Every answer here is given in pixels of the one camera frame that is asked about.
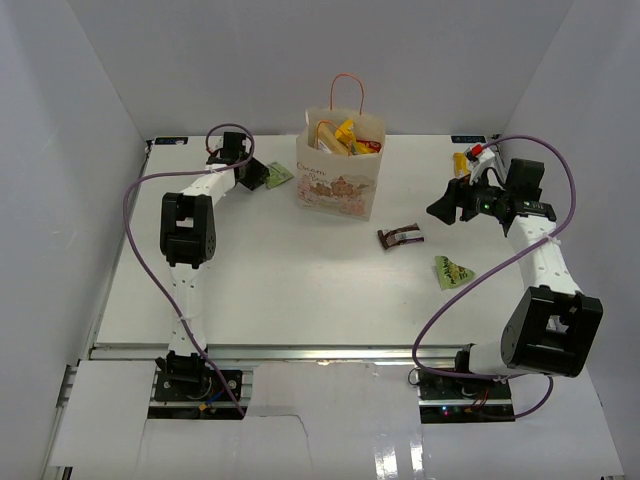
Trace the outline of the brown chocolate bar wrapper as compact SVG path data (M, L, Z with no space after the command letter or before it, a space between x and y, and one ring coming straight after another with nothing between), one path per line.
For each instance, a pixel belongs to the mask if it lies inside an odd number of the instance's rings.
M417 223L396 229L381 229L377 231L377 238L384 250L425 241L424 234Z

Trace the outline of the large brown paper snack bag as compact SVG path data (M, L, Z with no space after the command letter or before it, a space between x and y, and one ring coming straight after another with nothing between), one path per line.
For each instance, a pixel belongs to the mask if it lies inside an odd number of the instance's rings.
M334 127L334 124L327 120L321 120L317 123L314 141L315 149L327 154L348 156L347 147L336 138L331 131L331 127Z

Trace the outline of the red foil snack packet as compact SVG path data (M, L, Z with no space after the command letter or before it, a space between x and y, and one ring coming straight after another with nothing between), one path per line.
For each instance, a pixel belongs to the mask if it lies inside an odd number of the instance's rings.
M379 153L382 149L382 145L376 141L356 141L356 151L359 154L374 154Z

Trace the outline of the yellow snack bar wrapper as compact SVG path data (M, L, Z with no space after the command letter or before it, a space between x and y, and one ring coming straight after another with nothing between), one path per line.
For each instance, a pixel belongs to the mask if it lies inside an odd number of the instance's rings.
M371 150L364 142L359 141L354 133L354 121L347 119L335 130L336 140L343 145L349 155L371 154Z

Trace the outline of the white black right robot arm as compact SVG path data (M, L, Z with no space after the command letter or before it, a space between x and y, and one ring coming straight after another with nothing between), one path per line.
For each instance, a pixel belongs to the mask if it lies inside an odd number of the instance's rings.
M495 218L519 256L524 293L501 337L456 355L451 384L463 398L484 391L487 376L578 376L600 325L601 301L581 291L552 235L556 215L541 199L543 175L541 162L514 159L504 169L484 153L427 209L447 225L479 214Z

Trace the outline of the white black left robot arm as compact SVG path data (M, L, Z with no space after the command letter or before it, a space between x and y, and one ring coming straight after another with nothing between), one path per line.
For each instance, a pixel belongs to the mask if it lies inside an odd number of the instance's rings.
M248 190L265 184L269 171L253 156L253 138L226 131L209 152L206 173L178 193L162 198L160 250L169 266L174 315L167 361L197 358L207 348L204 329L205 264L213 259L217 237L214 207L237 185Z

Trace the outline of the cream bear paper bag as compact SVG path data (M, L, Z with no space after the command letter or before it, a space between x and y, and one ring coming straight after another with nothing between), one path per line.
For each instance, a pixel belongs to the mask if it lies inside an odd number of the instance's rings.
M342 78L356 82L359 103L355 109L339 106L334 100L336 84ZM386 123L364 111L363 82L350 73L336 75L330 85L329 102L324 108L306 111L306 125L296 139L297 197L301 207L328 214L368 220L374 204L386 141ZM315 149L316 125L321 120L335 130L347 119L354 121L354 133L361 141L382 145L379 153L340 156Z

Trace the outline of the yellow snack packet far right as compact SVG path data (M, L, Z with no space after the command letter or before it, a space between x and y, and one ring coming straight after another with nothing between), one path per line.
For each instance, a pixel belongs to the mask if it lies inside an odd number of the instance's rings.
M454 176L462 178L470 174L468 158L462 152L456 152L452 156L454 164Z

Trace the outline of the blue logo sticker right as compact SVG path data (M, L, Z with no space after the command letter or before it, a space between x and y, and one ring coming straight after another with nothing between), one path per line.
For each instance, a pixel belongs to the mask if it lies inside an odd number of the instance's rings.
M484 144L486 142L483 135L451 135L450 138L454 144Z

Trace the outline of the blue logo sticker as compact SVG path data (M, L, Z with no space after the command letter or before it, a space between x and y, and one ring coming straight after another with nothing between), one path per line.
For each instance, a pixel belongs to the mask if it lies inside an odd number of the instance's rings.
M486 142L483 135L451 135L450 138L454 144L484 144Z
M189 141L188 137L156 137L153 141L154 145L186 145Z

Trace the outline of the green triangular snack packet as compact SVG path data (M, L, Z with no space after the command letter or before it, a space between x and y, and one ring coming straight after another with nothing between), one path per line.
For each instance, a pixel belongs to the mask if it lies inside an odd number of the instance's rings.
M434 260L436 276L442 290L461 287L476 277L474 271L452 262L447 256L439 255Z

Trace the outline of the blue logo sticker left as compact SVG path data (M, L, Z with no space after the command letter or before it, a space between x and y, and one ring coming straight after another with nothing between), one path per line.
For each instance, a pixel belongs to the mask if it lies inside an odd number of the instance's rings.
M189 141L188 137L156 137L153 141L154 145L186 145Z

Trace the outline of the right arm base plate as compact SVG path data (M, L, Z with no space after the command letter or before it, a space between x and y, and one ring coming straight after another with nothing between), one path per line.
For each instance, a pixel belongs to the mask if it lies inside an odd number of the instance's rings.
M417 374L422 400L510 400L508 383L446 377L419 370Z

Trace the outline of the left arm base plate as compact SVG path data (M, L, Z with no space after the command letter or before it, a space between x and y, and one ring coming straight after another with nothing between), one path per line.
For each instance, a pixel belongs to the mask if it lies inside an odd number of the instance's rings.
M214 403L231 400L218 375L210 369L192 378L159 372L152 398L157 402Z

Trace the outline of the aluminium frame rail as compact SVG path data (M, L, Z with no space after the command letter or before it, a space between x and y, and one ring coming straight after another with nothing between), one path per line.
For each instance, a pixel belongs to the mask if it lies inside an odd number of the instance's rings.
M91 350L91 360L154 360L164 357L159 345L107 346ZM379 364L413 363L409 347L402 346L209 346L208 355L215 363L269 361L290 362L368 362Z

